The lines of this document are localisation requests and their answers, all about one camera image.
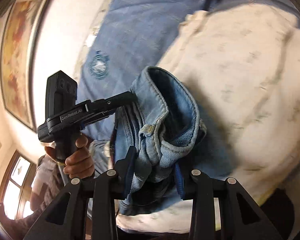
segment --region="window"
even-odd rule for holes
[[[24,218],[33,213],[30,196],[35,171],[36,165],[16,151],[0,186],[0,202],[8,218]]]

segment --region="screw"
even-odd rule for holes
[[[73,184],[73,185],[76,185],[79,182],[80,182],[80,179],[78,179],[78,178],[71,179],[71,184]]]
[[[116,175],[116,172],[115,172],[115,170],[109,170],[109,171],[107,171],[107,175],[114,176],[114,175]]]
[[[199,170],[192,170],[191,174],[194,175],[194,176],[199,176],[201,174],[201,171],[199,171]]]
[[[236,184],[236,182],[237,182],[235,180],[235,178],[228,178],[227,181],[228,181],[229,184]]]

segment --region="hand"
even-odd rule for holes
[[[88,143],[87,137],[83,134],[75,141],[75,145],[79,148],[75,153],[66,158],[66,167],[63,172],[69,174],[69,177],[80,179],[91,176],[94,173],[94,162],[90,156],[89,150],[86,148]],[[52,158],[56,159],[55,149],[52,147],[45,147],[44,150]]]

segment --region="picture frame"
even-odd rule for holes
[[[1,43],[0,81],[4,108],[36,132],[32,72],[42,21],[51,0],[15,0]]]

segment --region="blue bedsheet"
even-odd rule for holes
[[[113,0],[82,67],[78,102],[127,91],[147,65],[156,65],[178,36],[187,14],[212,8],[216,0]],[[85,134],[109,139],[114,116],[92,124]]]

